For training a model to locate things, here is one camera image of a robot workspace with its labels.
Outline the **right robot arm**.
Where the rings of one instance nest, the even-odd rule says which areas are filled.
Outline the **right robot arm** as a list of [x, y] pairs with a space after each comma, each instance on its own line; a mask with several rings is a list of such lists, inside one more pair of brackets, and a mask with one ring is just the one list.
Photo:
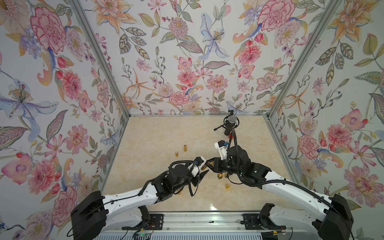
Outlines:
[[245, 224], [259, 225], [264, 230], [289, 227], [292, 231], [317, 234], [322, 240], [354, 239], [354, 218], [344, 197], [316, 193], [265, 165], [252, 162], [247, 151], [238, 145], [235, 131], [231, 131], [228, 142], [219, 141], [215, 148], [220, 156], [204, 164], [211, 171], [236, 175], [241, 184], [274, 193], [300, 207], [300, 210], [288, 210], [266, 203], [257, 218], [244, 221]]

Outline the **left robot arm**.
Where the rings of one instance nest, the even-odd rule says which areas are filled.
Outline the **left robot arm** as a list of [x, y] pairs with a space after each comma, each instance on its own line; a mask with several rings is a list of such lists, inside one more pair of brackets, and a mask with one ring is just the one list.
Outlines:
[[150, 221], [147, 207], [168, 200], [184, 187], [198, 187], [207, 174], [201, 170], [205, 163], [203, 157], [175, 161], [140, 189], [114, 195], [102, 195], [100, 191], [91, 193], [72, 210], [72, 227], [67, 237], [93, 240], [103, 231], [144, 228]]

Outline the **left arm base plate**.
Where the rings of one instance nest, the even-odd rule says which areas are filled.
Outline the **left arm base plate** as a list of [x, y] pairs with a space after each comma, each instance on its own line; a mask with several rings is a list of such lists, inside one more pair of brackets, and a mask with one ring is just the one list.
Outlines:
[[164, 214], [150, 214], [150, 219], [141, 220], [135, 227], [122, 227], [122, 230], [128, 231], [138, 231], [138, 230], [154, 230], [159, 231], [163, 229], [164, 224]]

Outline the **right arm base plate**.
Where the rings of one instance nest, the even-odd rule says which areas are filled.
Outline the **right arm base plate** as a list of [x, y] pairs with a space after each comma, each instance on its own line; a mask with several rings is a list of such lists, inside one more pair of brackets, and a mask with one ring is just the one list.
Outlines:
[[259, 214], [242, 214], [241, 224], [246, 230], [286, 230], [286, 226], [278, 226], [267, 217], [260, 217]]

